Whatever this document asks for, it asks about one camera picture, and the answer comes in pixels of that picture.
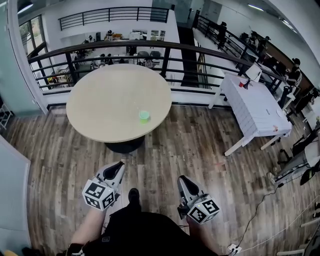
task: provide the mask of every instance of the floor below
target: floor below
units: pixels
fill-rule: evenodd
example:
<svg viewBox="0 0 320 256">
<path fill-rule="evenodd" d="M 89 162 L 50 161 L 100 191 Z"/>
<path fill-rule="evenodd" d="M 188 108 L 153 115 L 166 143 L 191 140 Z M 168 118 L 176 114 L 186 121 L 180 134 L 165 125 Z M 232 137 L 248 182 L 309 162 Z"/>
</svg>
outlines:
<svg viewBox="0 0 320 256">
<path fill-rule="evenodd" d="M 237 120 L 231 110 L 206 107 L 172 106 L 163 123 L 146 135 L 144 145 L 127 155 L 76 132 L 65 107 L 51 108 L 46 116 L 13 118 L 3 136 L 31 160 L 28 225 L 33 247 L 46 256 L 67 248 L 88 212 L 81 194 L 86 181 L 98 168 L 120 160 L 126 164 L 121 197 L 108 209 L 106 224 L 110 213 L 128 204 L 133 187 L 140 191 L 143 211 L 186 224 L 177 212 L 177 178 L 187 175 L 202 183 L 220 206 L 206 228 L 228 254 L 227 246 L 240 241 L 264 194 L 274 191 L 266 174 L 279 167 L 280 149 L 290 152 L 305 132 L 301 118 L 294 117 L 294 122 L 290 136 L 280 143 L 261 151 L 270 138 L 258 137 L 228 157 L 224 152 L 242 138 Z M 269 239 L 307 210 L 288 229 L 242 255 L 274 256 L 298 249 L 316 229 L 316 224 L 299 226 L 311 220 L 313 206 L 308 206 L 319 194 L 317 174 L 304 186 L 296 179 L 266 197 L 241 243 L 243 250 Z"/>
</svg>

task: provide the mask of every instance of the black metal railing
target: black metal railing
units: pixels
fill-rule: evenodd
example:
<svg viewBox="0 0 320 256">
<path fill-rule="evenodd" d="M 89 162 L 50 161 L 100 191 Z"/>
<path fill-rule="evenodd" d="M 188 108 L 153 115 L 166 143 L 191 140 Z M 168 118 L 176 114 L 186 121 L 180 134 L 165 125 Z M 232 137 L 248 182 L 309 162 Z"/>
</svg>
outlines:
<svg viewBox="0 0 320 256">
<path fill-rule="evenodd" d="M 204 36 L 210 39 L 214 44 L 218 45 L 221 51 L 251 63 L 256 63 L 258 61 L 260 56 L 259 53 L 251 45 L 241 40 L 228 30 L 225 32 L 223 43 L 220 43 L 221 40 L 218 38 L 220 26 L 208 18 L 199 15 L 199 13 L 199 11 L 196 12 L 193 21 L 193 27 L 202 32 Z M 236 62 L 235 64 L 237 68 L 243 68 L 241 64 Z M 266 79 L 260 78 L 260 82 L 265 83 L 270 88 L 272 88 L 277 82 L 277 80 L 274 79 L 270 74 L 266 75 L 265 78 Z M 280 83 L 276 84 L 276 87 L 274 90 L 272 90 L 272 92 L 275 92 L 279 85 Z"/>
<path fill-rule="evenodd" d="M 86 58 L 86 57 L 79 57 L 75 60 L 72 58 L 72 54 L 74 55 L 75 52 L 81 53 L 87 50 L 91 49 L 99 49 L 99 48 L 112 48 L 112 47 L 151 47 L 151 48 L 157 48 L 157 49 L 162 49 L 164 51 L 164 54 L 161 56 L 140 56 L 139 53 L 138 55 L 130 56 L 130 55 L 125 55 L 125 56 L 106 56 L 106 57 L 95 57 L 95 58 Z M 214 56 L 220 59 L 224 60 L 229 60 L 231 62 L 237 63 L 238 65 L 241 65 L 242 68 L 240 70 L 238 69 L 231 69 L 228 67 L 224 67 L 221 65 L 217 64 L 211 64 L 211 63 L 205 63 L 201 61 L 195 61 L 195 60 L 186 60 L 186 59 L 181 59 L 181 58 L 173 58 L 170 57 L 170 52 L 171 49 L 178 49 L 178 50 L 188 50 L 188 51 L 193 51 L 202 55 L 208 55 L 208 56 Z M 56 93 L 65 93 L 65 92 L 70 92 L 71 88 L 75 85 L 75 83 L 80 79 L 80 74 L 83 73 L 89 73 L 94 68 L 87 68 L 87 69 L 81 69 L 77 68 L 77 64 L 83 63 L 83 62 L 96 62 L 96 61 L 102 61 L 104 63 L 107 63 L 110 59 L 113 60 L 115 63 L 117 60 L 123 59 L 124 61 L 134 61 L 135 64 L 137 65 L 144 65 L 148 64 L 150 62 L 154 61 L 162 61 L 161 65 L 156 66 L 147 66 L 150 67 L 151 69 L 157 71 L 160 73 L 161 76 L 163 76 L 167 82 L 170 83 L 185 83 L 193 87 L 200 87 L 201 85 L 207 86 L 209 88 L 211 87 L 219 87 L 219 84 L 213 84 L 209 83 L 206 81 L 192 81 L 192 80 L 182 80 L 182 79 L 171 79 L 167 78 L 167 72 L 171 73 L 183 73 L 183 74 L 192 74 L 196 76 L 204 76 L 204 77 L 212 77 L 212 78 L 218 78 L 218 79 L 223 79 L 222 76 L 215 75 L 215 74 L 210 74 L 210 73 L 204 73 L 204 72 L 194 72 L 194 71 L 187 71 L 187 70 L 180 70 L 180 69 L 173 69 L 168 67 L 168 63 L 170 62 L 189 62 L 189 63 L 195 63 L 197 65 L 203 65 L 204 67 L 211 67 L 211 68 L 217 68 L 221 70 L 227 70 L 230 72 L 234 72 L 235 74 L 238 74 L 239 76 L 245 75 L 245 71 L 247 68 L 252 66 L 251 62 L 248 62 L 244 59 L 236 58 L 234 56 L 231 56 L 229 54 L 225 54 L 219 51 L 214 51 L 210 50 L 207 48 L 202 48 L 202 47 L 196 47 L 196 46 L 191 46 L 191 45 L 186 45 L 186 44 L 180 44 L 180 43 L 173 43 L 173 42 L 166 42 L 166 41 L 148 41 L 148 40 L 120 40 L 120 41 L 97 41 L 97 42 L 92 42 L 92 43 L 86 43 L 86 44 L 79 44 L 79 45 L 74 45 L 70 47 L 65 47 L 57 50 L 50 51 L 48 53 L 35 56 L 33 58 L 30 58 L 28 60 L 29 64 L 39 62 L 48 58 L 54 58 L 56 56 L 65 56 L 66 61 L 60 62 L 60 63 L 55 63 L 53 65 L 48 65 L 44 67 L 40 67 L 38 69 L 33 70 L 32 72 L 38 72 L 38 71 L 43 71 L 45 69 L 52 69 L 55 68 L 56 72 L 53 72 L 50 75 L 42 76 L 42 77 L 37 77 L 36 80 L 45 80 L 48 79 L 50 80 L 49 84 L 46 85 L 40 85 L 39 87 L 41 89 L 46 88 L 43 91 L 44 95 L 48 94 L 56 94 Z M 57 68 L 60 66 L 65 66 L 66 68 L 63 69 L 63 72 L 57 71 Z M 277 88 L 273 89 L 272 86 L 274 86 L 277 82 L 277 86 L 280 85 L 282 81 L 282 77 L 275 75 L 274 73 L 270 73 L 267 71 L 262 71 L 265 74 L 270 75 L 273 77 L 273 82 L 269 89 L 271 92 L 275 91 Z M 58 80 L 54 78 L 59 78 L 59 77 L 64 77 L 64 80 Z"/>
<path fill-rule="evenodd" d="M 143 6 L 123 6 L 88 10 L 59 18 L 60 29 L 84 26 L 97 22 L 135 20 L 167 23 L 169 9 Z"/>
</svg>

